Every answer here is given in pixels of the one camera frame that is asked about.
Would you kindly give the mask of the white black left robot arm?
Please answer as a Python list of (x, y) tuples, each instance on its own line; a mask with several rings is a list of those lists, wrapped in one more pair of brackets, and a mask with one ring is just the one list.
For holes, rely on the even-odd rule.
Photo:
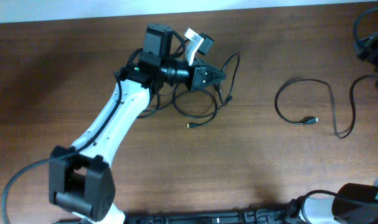
[(199, 91), (225, 79), (223, 71), (196, 57), (213, 43), (192, 29), (180, 36), (169, 26), (149, 24), (143, 47), (116, 73), (113, 94), (91, 126), (70, 147), (57, 146), (51, 152), (50, 203), (80, 217), (80, 223), (123, 223), (125, 214), (113, 203), (113, 158), (164, 84)]

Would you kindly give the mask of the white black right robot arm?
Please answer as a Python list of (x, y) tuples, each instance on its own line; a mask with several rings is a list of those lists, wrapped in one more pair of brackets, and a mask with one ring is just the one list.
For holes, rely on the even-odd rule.
[[(360, 39), (354, 34), (357, 57), (371, 63), (378, 71), (378, 31)], [(351, 122), (343, 131), (337, 130), (335, 99), (331, 97), (334, 133), (339, 139), (347, 138), (357, 122), (354, 90), (361, 81), (374, 79), (378, 91), (378, 75), (364, 75), (355, 79), (349, 89)], [(345, 184), (338, 192), (312, 190), (301, 197), (298, 218), (303, 223), (378, 223), (378, 179), (372, 185)]]

